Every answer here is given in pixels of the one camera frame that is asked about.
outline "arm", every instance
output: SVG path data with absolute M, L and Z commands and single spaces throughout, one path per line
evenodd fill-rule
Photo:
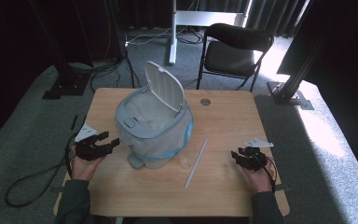
M 71 147 L 71 150 L 75 155 L 76 148 Z M 90 215 L 88 186 L 103 159 L 94 161 L 84 161 L 78 157 L 72 159 L 72 180 L 65 183 L 54 223 L 94 223 Z
M 274 172 L 271 170 L 271 161 L 268 160 L 266 169 L 271 176 Z M 275 194 L 272 192 L 269 176 L 264 169 L 250 171 L 242 168 L 248 177 L 253 189 L 252 208 L 254 211 L 254 224 L 281 224 L 284 219 L 279 210 Z

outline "wooden table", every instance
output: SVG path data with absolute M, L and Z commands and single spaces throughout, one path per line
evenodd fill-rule
M 109 131 L 107 143 L 117 137 L 115 112 L 118 103 L 133 89 L 98 89 L 86 123 Z M 210 105 L 202 105 L 201 99 Z M 209 143 L 188 189 L 191 169 L 185 170 L 175 156 L 158 169 L 133 169 L 130 150 L 120 145 L 100 164 L 89 184 L 91 213 L 108 217 L 251 217 L 251 189 L 240 166 L 231 158 L 243 143 L 255 137 L 267 140 L 253 95 L 248 91 L 186 91 L 194 117 L 187 147 L 200 150 Z M 261 150 L 271 156 L 269 147 Z M 289 213 L 283 190 L 276 192 L 282 214 Z

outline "plastic straw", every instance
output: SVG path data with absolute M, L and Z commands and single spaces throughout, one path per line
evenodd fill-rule
M 200 154 L 199 154 L 199 156 L 198 156 L 197 159 L 196 159 L 196 163 L 194 163 L 193 169 L 191 169 L 190 175 L 188 176 L 187 182 L 186 182 L 186 184 L 185 184 L 185 189 L 188 188 L 188 186 L 190 185 L 191 179 L 193 178 L 194 173 L 196 173 L 197 166 L 199 165 L 199 162 L 200 162 L 202 153 L 203 153 L 203 151 L 205 150 L 207 144 L 208 144 L 208 138 L 205 138 L 205 141 L 204 141 L 204 143 L 203 143 L 203 145 L 202 145 Z

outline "person's hand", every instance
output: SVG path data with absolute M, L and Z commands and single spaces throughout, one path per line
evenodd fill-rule
M 269 171 L 269 174 L 273 177 L 274 171 L 271 169 L 272 163 L 270 161 L 272 160 L 272 158 L 270 157 L 268 158 L 269 160 L 267 160 L 266 169 Z M 248 176 L 248 179 L 255 193 L 272 191 L 269 175 L 263 168 L 260 168 L 258 171 L 252 171 L 242 167 L 242 170 L 245 172 L 246 176 Z
M 71 146 L 72 153 L 76 154 L 76 146 Z M 72 179 L 91 181 L 98 165 L 103 161 L 104 157 L 93 161 L 85 161 L 75 156 L 72 163 Z

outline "sleeve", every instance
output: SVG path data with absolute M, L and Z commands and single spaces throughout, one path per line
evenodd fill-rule
M 252 196 L 252 208 L 254 224 L 285 223 L 273 192 L 260 192 Z
M 89 181 L 67 180 L 58 207 L 55 224 L 94 224 L 90 215 Z

